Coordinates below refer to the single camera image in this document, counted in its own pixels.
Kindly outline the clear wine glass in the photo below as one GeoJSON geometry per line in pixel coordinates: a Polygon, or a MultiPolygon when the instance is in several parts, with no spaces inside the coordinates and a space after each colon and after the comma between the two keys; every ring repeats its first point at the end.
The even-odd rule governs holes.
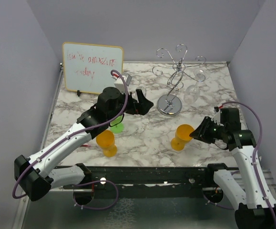
{"type": "Polygon", "coordinates": [[[198,68],[194,70],[195,84],[187,87],[184,93],[184,102],[193,104],[200,96],[199,84],[203,83],[209,78],[208,72],[205,68],[198,68]]]}

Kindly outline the green plastic wine glass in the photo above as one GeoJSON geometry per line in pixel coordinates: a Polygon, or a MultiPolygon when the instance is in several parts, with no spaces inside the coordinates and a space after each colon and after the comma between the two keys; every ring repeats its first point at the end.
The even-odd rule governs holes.
{"type": "Polygon", "coordinates": [[[117,117],[115,120],[110,122],[110,131],[113,132],[114,134],[121,133],[124,129],[124,125],[122,123],[124,118],[124,115],[121,115],[117,117]]]}

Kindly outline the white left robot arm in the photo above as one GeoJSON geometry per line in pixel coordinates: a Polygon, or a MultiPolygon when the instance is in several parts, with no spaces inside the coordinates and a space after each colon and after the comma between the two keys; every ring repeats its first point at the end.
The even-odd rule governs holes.
{"type": "Polygon", "coordinates": [[[109,124],[124,113],[146,115],[153,102],[140,89],[136,89],[136,95],[134,99],[131,93],[121,93],[115,87],[105,88],[97,103],[83,112],[57,140],[29,157],[20,155],[14,160],[15,187],[21,187],[31,201],[41,199],[52,188],[60,186],[88,187],[91,177],[84,165],[76,164],[64,170],[56,166],[74,150],[108,129],[109,124]]]}

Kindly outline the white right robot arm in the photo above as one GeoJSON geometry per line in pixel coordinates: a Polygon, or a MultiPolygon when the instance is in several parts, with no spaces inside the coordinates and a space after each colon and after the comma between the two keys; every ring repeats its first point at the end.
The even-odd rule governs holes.
{"type": "Polygon", "coordinates": [[[262,172],[253,133],[242,129],[237,108],[216,107],[190,137],[207,144],[221,140],[235,159],[243,185],[240,186],[224,163],[209,164],[204,181],[218,185],[235,211],[239,229],[276,229],[276,200],[262,172]]]}

